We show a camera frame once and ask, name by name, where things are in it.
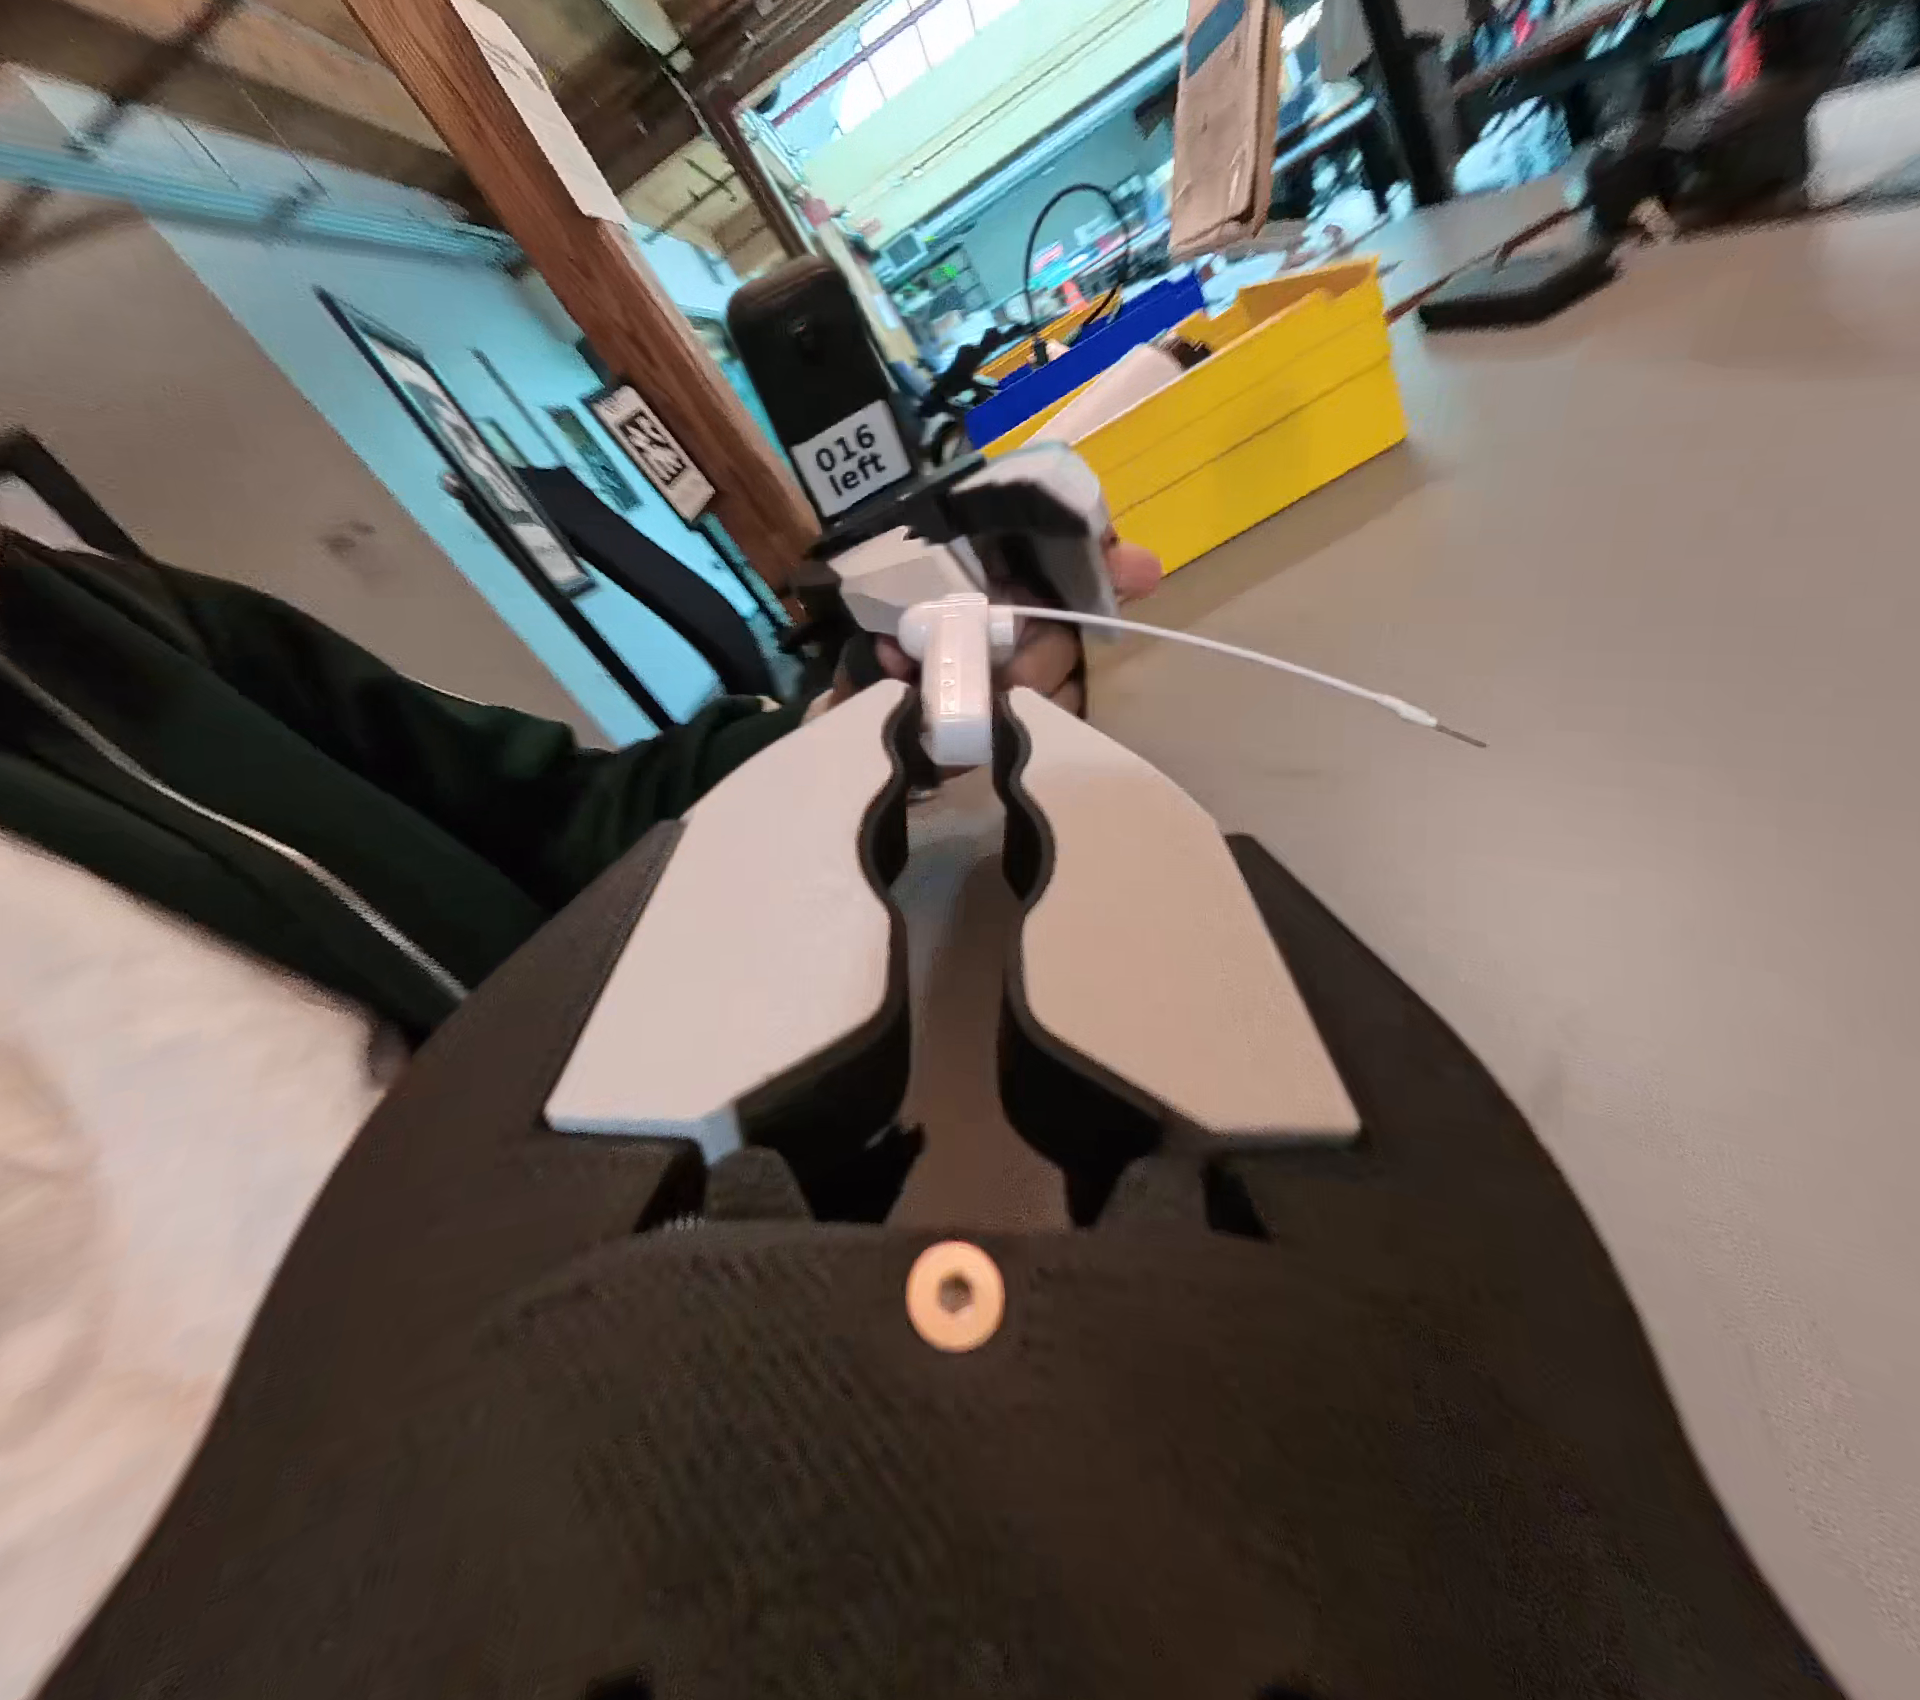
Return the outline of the person's left hand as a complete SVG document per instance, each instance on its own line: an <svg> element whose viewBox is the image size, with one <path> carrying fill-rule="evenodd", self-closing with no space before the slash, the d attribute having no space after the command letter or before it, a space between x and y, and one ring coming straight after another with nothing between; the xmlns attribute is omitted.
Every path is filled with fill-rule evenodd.
<svg viewBox="0 0 1920 1700"><path fill-rule="evenodd" d="M1103 561L1113 595L1105 606L1108 620L1117 620L1123 608L1148 598L1164 580L1163 561L1115 535L1108 535L1103 544ZM999 688L1003 693L1030 690L1069 716L1086 723L1093 716L1089 643L1105 641L1110 629L1044 614L1035 617L1035 611L1064 611L1073 603L1053 586L1044 569L1033 562L1018 562L1008 569L1000 598L1007 606L1018 608L1018 626L1016 646L996 673Z"/></svg>

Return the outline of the wooden post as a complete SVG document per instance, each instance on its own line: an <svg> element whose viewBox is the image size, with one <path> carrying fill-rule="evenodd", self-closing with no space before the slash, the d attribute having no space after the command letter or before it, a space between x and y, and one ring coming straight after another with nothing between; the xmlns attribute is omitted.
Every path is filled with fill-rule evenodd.
<svg viewBox="0 0 1920 1700"><path fill-rule="evenodd" d="M667 292L634 224L595 222L575 208L448 0L343 2L604 366L709 476L712 513L789 603L818 520Z"/></svg>

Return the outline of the black high-back chair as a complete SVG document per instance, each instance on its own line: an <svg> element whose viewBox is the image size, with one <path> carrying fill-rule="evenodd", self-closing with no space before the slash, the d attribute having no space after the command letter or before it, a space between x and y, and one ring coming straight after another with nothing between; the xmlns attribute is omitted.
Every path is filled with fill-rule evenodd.
<svg viewBox="0 0 1920 1700"><path fill-rule="evenodd" d="M573 470L527 467L520 480L558 539L591 570L679 635L709 665L727 695L787 696L748 619L711 580L644 537Z"/></svg>

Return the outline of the blue plastic bin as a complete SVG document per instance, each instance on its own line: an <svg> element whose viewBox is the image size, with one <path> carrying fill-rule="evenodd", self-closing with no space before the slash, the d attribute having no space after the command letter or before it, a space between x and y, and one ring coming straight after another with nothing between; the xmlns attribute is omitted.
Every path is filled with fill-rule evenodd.
<svg viewBox="0 0 1920 1700"><path fill-rule="evenodd" d="M1023 427L1074 398L1086 385L1110 372L1135 348L1155 345L1185 321L1207 311L1202 278L1185 271L1148 286L1115 315L1085 322L1074 339L1044 365L1010 369L996 393L972 406L967 440L987 453Z"/></svg>

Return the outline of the yellow plastic bin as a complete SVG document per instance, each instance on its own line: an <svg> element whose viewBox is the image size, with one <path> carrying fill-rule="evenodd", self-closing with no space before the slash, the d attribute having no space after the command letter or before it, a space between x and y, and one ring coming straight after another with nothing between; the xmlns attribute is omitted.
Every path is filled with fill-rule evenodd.
<svg viewBox="0 0 1920 1700"><path fill-rule="evenodd" d="M1117 537L1169 575L1409 437L1377 254L1244 286L1223 312L1170 334L1213 357L1073 447L1101 482ZM1035 444L1064 402L999 453Z"/></svg>

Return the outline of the large black framed poster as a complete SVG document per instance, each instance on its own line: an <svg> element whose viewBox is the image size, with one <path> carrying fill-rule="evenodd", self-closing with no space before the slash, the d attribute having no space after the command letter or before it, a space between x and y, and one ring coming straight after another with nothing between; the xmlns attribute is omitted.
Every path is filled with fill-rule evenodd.
<svg viewBox="0 0 1920 1700"><path fill-rule="evenodd" d="M578 603L599 586L512 463L451 391L418 345L372 321L341 294L317 301L352 342L442 463L442 487L496 550L543 597Z"/></svg>

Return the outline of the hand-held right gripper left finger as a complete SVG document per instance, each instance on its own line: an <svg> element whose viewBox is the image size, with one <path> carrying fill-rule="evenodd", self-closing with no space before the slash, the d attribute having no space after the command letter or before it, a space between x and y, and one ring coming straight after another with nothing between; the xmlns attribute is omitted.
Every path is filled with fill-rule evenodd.
<svg viewBox="0 0 1920 1700"><path fill-rule="evenodd" d="M563 1137L852 1169L908 1081L917 696L881 680L695 805L543 1107Z"/></svg>

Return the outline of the black flat box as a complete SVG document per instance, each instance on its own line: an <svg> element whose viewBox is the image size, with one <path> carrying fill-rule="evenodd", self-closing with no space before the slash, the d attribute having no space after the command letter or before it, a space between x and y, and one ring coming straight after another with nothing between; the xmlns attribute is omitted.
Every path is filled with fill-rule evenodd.
<svg viewBox="0 0 1920 1700"><path fill-rule="evenodd" d="M1497 334L1541 327L1618 277L1617 244L1599 235L1501 254L1438 284L1415 308L1428 334Z"/></svg>

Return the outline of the cardboard sheet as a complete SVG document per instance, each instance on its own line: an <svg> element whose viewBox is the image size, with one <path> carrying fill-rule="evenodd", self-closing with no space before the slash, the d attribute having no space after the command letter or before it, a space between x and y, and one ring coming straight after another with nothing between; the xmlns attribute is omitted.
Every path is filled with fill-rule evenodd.
<svg viewBox="0 0 1920 1700"><path fill-rule="evenodd" d="M1282 35L1275 0L1189 0L1169 184L1174 263L1241 248L1268 222Z"/></svg>

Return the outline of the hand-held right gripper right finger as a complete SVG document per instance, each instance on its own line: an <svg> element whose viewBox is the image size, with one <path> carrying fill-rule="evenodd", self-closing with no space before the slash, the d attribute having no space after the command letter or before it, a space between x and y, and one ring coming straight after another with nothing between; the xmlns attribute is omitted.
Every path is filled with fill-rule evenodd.
<svg viewBox="0 0 1920 1700"><path fill-rule="evenodd" d="M1170 777L1039 693L996 714L999 1092L1093 1222L1145 1161L1334 1154L1363 1116L1236 852Z"/></svg>

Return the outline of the grey desk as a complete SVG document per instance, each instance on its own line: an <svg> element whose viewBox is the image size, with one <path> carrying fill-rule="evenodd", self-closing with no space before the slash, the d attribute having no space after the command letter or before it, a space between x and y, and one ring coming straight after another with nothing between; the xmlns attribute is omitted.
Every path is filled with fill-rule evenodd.
<svg viewBox="0 0 1920 1700"><path fill-rule="evenodd" d="M1096 721L1475 1048L1851 1696L1916 1696L1916 206L1395 327L1409 438L1151 619Z"/></svg>

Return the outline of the black framed marker sign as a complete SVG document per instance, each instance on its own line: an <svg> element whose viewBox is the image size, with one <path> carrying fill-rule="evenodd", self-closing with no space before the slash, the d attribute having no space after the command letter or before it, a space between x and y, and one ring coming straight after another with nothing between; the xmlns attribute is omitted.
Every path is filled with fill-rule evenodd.
<svg viewBox="0 0 1920 1700"><path fill-rule="evenodd" d="M698 529L716 489L651 402L633 385L618 382L592 393L588 412L677 519Z"/></svg>

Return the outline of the person's white clothing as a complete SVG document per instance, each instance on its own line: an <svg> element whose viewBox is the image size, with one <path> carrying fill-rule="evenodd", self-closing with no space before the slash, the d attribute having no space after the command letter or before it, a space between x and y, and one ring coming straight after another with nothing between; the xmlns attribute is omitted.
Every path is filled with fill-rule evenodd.
<svg viewBox="0 0 1920 1700"><path fill-rule="evenodd" d="M28 845L2 849L2 1694L149 1538L406 1042Z"/></svg>

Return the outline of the white bottle with black cap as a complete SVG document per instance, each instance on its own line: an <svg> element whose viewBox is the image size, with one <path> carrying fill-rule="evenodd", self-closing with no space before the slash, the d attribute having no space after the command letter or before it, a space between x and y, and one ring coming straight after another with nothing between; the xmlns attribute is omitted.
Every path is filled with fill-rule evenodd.
<svg viewBox="0 0 1920 1700"><path fill-rule="evenodd" d="M1151 398L1177 387L1185 375L1205 365L1213 351L1178 333L1130 348L1113 369L1096 375L1046 418L1035 443L1080 447L1093 435L1115 424Z"/></svg>

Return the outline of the white paper notice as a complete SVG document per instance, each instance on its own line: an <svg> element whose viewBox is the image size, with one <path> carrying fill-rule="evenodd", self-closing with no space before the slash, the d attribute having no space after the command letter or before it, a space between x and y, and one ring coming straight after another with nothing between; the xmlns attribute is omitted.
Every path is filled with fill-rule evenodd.
<svg viewBox="0 0 1920 1700"><path fill-rule="evenodd" d="M446 2L575 208L592 222L631 231L618 193L573 127L540 62L509 20L483 0Z"/></svg>

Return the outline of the person's left forearm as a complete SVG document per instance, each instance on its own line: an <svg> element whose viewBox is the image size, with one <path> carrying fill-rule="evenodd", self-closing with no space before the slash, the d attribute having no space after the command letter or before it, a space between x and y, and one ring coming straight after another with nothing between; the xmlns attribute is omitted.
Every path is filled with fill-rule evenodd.
<svg viewBox="0 0 1920 1700"><path fill-rule="evenodd" d="M426 1041L655 827L800 731L592 749L301 608L5 531L5 832Z"/></svg>

